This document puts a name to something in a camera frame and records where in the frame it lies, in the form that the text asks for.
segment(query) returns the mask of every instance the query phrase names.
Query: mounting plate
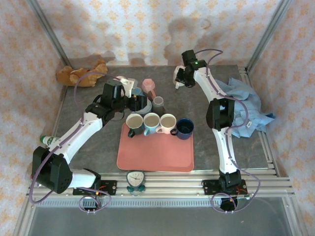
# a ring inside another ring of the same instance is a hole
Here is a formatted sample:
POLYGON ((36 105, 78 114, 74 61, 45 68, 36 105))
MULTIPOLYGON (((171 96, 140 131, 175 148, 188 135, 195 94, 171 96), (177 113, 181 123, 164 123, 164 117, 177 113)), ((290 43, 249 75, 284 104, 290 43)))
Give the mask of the mounting plate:
POLYGON ((247 195, 247 186, 245 180, 242 179, 239 186, 223 190, 218 179, 206 179, 201 182, 205 195, 214 195, 216 193, 227 193, 229 195, 247 195))
MULTIPOLYGON (((116 180, 101 180, 100 187, 103 187, 101 190, 113 196, 116 195, 117 190, 117 181, 116 180)), ((73 189, 73 195, 79 196, 95 196, 95 192, 85 191, 79 188, 73 189)))

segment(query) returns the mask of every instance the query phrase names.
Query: mug handle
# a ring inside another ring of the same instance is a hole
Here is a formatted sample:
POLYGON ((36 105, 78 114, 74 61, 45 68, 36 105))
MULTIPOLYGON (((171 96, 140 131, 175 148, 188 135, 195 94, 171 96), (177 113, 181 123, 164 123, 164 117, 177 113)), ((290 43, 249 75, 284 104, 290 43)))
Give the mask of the mug handle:
POLYGON ((174 136, 177 135, 177 130, 176 129, 172 129, 171 130, 171 135, 174 135, 174 136))
POLYGON ((136 133, 134 132, 134 130, 130 129, 129 132, 128 132, 128 137, 132 138, 135 135, 136 135, 136 133))
POLYGON ((163 130, 162 130, 162 126, 159 126, 158 128, 156 128, 156 132, 159 133, 159 134, 164 133, 163 130))
POLYGON ((144 136, 148 136, 150 134, 150 130, 149 129, 145 129, 143 134, 144 134, 144 136))

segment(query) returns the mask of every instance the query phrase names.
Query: table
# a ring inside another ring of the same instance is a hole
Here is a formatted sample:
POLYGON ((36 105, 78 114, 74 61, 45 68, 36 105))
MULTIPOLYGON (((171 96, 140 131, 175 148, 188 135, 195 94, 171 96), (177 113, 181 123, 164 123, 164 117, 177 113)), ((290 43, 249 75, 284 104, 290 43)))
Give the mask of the table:
MULTIPOLYGON (((123 75, 137 79, 139 85, 146 78, 155 81, 158 96, 165 101, 165 108, 177 119, 190 118, 195 125, 194 130, 194 170, 216 170, 219 168, 219 153, 212 130, 206 123, 208 100, 201 87, 180 87, 175 89, 172 82, 175 66, 146 66, 146 67, 109 67, 108 73, 114 76, 123 75)), ((228 82, 230 77, 241 79, 236 65, 213 65, 210 67, 215 79, 228 82)), ((78 101, 83 107, 92 103, 101 94, 104 83, 109 79, 99 79, 95 87, 78 88, 78 101)), ((61 137, 80 118, 80 113, 74 103, 73 87, 67 89, 57 128, 57 136, 61 137)), ((125 118, 121 121, 110 121, 94 134, 78 151, 70 163, 73 169, 89 168, 98 173, 123 172, 116 165, 122 124, 130 111, 126 110, 125 118)), ((122 114, 116 114, 118 120, 122 114)), ((250 138, 233 137, 235 158, 241 168, 267 168, 263 147, 255 131, 250 138)))

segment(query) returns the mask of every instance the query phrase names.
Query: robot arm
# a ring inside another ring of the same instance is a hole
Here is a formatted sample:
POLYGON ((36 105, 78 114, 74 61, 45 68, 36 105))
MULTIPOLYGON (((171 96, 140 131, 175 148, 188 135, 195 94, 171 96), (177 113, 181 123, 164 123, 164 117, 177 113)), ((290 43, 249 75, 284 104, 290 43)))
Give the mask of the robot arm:
POLYGON ((207 64, 204 60, 198 60, 193 50, 182 53, 182 57, 185 66, 176 67, 173 82, 176 88, 183 85, 191 88, 196 82, 201 86, 209 101, 206 121, 215 135, 219 150, 220 185, 223 190, 239 185, 241 183, 240 171, 231 162, 231 160, 235 162, 231 130, 229 129, 226 133, 234 119, 234 101, 219 95, 220 93, 226 96, 226 93, 220 89, 210 72, 207 78, 207 64))
POLYGON ((67 188, 86 187, 98 189, 100 186, 100 175, 94 171, 71 170, 69 163, 81 146, 97 131, 110 121, 116 112, 123 112, 125 108, 132 111, 143 109, 147 105, 144 96, 131 96, 134 81, 121 79, 109 80, 99 95, 90 104, 83 115, 68 132, 58 141, 47 148, 38 147, 33 153, 32 175, 34 176, 41 162, 50 151, 55 150, 48 159, 37 182, 56 193, 62 193, 67 188))

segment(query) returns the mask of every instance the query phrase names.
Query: pink plastic tray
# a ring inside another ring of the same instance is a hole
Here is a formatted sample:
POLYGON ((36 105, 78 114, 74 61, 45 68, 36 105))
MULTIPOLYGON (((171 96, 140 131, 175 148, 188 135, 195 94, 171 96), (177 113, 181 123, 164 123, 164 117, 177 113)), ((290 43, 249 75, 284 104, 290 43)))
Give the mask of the pink plastic tray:
POLYGON ((128 137, 123 124, 117 166, 122 170, 190 172, 193 170, 193 139, 170 134, 128 137))

